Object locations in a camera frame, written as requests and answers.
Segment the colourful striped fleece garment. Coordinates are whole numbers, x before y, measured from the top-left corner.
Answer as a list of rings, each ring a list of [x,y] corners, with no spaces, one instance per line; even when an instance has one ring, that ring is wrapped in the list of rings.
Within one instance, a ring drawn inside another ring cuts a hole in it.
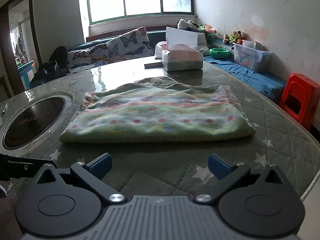
[[[191,86],[151,77],[106,92],[87,92],[60,141],[212,141],[254,133],[228,85]]]

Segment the clear plastic storage box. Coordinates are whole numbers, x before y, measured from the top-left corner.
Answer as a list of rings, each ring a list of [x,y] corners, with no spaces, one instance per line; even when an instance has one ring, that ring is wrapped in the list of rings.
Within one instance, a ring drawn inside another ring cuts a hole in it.
[[[271,51],[234,44],[234,62],[252,71],[267,71],[271,57]]]

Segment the black clothes pile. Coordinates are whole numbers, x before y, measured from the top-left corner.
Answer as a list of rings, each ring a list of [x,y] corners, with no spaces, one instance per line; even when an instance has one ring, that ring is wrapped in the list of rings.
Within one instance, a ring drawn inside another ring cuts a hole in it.
[[[48,62],[39,66],[30,82],[30,88],[35,88],[70,73],[68,68],[68,49],[65,46],[57,47]]]

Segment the butterfly print cushion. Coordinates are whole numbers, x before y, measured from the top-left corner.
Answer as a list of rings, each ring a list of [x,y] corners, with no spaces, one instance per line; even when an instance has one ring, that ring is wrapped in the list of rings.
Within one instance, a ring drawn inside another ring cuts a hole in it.
[[[107,42],[107,47],[109,63],[154,55],[145,27],[113,38]]]

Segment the butterfly print folded quilt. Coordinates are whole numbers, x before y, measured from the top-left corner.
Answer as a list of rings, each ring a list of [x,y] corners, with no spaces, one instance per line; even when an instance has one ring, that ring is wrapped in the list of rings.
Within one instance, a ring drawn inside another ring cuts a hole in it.
[[[87,49],[69,51],[68,62],[69,69],[108,63],[108,46],[102,43]]]

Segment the white plush toy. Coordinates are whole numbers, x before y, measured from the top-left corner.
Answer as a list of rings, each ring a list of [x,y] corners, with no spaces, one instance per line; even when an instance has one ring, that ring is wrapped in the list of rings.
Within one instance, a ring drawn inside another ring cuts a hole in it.
[[[181,30],[198,30],[198,25],[192,20],[185,21],[180,19],[177,23],[177,28]]]

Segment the brown plush toy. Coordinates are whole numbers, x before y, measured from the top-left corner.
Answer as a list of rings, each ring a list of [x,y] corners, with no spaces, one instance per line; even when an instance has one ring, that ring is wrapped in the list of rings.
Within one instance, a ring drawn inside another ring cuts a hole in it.
[[[224,44],[242,44],[243,40],[246,36],[246,33],[244,31],[233,31],[230,35],[225,34],[223,37],[223,43]]]

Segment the blue cabinet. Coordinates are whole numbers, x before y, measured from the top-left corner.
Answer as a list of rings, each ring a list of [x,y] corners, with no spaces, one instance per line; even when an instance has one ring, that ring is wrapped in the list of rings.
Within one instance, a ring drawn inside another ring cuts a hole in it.
[[[34,74],[36,73],[34,60],[29,61],[24,65],[18,66],[17,69],[18,69],[23,87],[25,88],[25,90],[29,90],[30,82],[34,77]]]

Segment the green plastic bowl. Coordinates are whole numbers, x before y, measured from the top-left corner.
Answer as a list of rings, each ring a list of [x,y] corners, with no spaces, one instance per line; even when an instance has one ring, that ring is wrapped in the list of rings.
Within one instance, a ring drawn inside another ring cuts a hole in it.
[[[210,49],[210,55],[215,59],[228,59],[231,53],[225,48],[212,48]]]

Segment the round induction hob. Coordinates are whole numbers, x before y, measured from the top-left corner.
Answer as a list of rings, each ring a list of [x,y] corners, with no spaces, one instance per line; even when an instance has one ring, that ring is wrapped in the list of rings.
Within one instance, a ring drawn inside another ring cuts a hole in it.
[[[22,148],[48,130],[65,110],[61,96],[43,99],[20,113],[6,129],[2,144],[6,150]]]

